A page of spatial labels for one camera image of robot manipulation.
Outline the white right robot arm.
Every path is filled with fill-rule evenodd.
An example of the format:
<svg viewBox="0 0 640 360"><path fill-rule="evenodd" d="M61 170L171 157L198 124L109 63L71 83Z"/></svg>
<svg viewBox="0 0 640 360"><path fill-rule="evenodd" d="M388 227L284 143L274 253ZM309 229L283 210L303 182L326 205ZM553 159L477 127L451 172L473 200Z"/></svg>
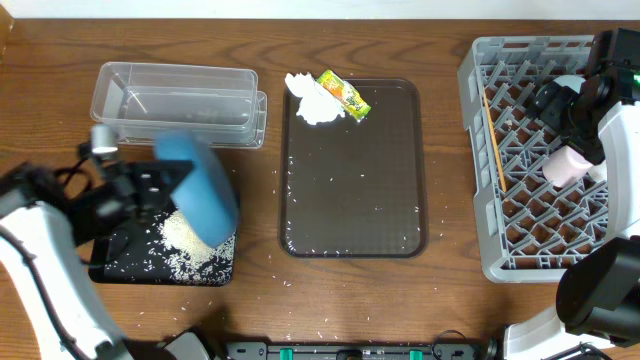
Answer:
<svg viewBox="0 0 640 360"><path fill-rule="evenodd" d="M639 33L593 39L578 90L545 85L527 110L564 145L607 170L602 245L566 270L553 306L506 328L505 359L602 359L639 342Z"/></svg>

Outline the wooden chopstick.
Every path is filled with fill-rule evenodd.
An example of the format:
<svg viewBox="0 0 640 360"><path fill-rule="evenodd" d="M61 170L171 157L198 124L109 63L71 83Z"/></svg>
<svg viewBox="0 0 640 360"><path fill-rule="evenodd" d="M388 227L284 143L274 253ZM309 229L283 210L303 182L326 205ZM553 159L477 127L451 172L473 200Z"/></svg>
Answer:
<svg viewBox="0 0 640 360"><path fill-rule="evenodd" d="M489 104L489 100L488 100L488 97L487 97L486 88L483 88L482 94L483 94L483 102L484 102L485 112L486 112L487 119L488 119L489 133L490 133L490 138L491 138L491 144L492 144L492 147L493 147L494 158L495 158L495 162L496 162L496 169L497 169L497 172L498 172L499 184L500 184L501 191L503 193L506 193L506 191L507 191L506 181L505 181L505 177L504 177L502 161L501 161L501 156L500 156L500 150L499 150L499 146L498 146L497 139L496 139L494 121L493 121L493 118L492 118L492 115L491 115L491 106Z"/></svg>

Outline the pink cup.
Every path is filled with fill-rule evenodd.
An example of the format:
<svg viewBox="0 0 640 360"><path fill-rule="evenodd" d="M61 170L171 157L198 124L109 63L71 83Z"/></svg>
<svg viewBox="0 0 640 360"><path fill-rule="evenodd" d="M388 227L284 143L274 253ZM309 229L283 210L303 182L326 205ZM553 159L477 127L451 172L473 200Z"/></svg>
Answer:
<svg viewBox="0 0 640 360"><path fill-rule="evenodd" d="M593 165L568 145L553 152L542 166L546 180L564 188L580 180Z"/></svg>

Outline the white tissue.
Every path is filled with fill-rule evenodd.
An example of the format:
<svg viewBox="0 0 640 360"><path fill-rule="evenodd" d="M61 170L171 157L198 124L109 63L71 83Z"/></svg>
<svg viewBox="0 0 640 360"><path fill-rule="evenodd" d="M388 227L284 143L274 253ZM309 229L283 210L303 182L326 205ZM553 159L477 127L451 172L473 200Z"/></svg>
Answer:
<svg viewBox="0 0 640 360"><path fill-rule="evenodd" d="M309 125L333 122L345 117L344 108L310 73L288 73L285 84L291 94L300 100L296 115Z"/></svg>

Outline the cream white cup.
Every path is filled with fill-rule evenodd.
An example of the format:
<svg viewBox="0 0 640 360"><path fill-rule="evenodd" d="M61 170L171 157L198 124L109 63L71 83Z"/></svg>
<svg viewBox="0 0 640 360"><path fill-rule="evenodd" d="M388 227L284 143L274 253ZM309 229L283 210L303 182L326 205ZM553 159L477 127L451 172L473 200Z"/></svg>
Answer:
<svg viewBox="0 0 640 360"><path fill-rule="evenodd" d="M603 161L598 165L591 167L587 174L591 177L591 179L595 183L601 183L607 180L607 166L606 162Z"/></svg>

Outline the dark blue plate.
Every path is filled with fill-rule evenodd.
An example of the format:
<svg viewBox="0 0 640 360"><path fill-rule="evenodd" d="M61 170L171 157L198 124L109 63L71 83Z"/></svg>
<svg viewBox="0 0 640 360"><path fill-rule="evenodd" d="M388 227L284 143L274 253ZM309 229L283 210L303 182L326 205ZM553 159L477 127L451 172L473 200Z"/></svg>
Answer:
<svg viewBox="0 0 640 360"><path fill-rule="evenodd" d="M236 231L239 204L223 164L209 147L186 131L160 133L154 139L158 160L190 161L193 169L172 192L174 205L200 240L218 247Z"/></svg>

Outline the light blue bowl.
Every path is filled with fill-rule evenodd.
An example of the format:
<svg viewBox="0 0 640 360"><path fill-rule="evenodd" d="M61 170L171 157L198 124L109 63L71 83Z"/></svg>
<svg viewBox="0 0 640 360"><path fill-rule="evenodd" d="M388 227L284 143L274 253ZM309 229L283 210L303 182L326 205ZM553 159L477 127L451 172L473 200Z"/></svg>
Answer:
<svg viewBox="0 0 640 360"><path fill-rule="evenodd" d="M574 92L579 93L585 79L577 75L562 75L555 78L553 82L561 87L569 87Z"/></svg>

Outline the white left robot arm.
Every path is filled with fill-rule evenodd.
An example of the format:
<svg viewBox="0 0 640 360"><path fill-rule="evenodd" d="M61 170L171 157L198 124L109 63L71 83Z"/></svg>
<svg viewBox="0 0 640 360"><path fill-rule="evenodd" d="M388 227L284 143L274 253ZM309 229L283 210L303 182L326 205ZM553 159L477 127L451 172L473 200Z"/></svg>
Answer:
<svg viewBox="0 0 640 360"><path fill-rule="evenodd" d="M190 160L124 162L113 131L96 125L78 147L103 183L75 197L65 188L80 167L22 163L1 178L1 263L31 321L44 359L128 359L76 253L127 223L145 223L193 170Z"/></svg>

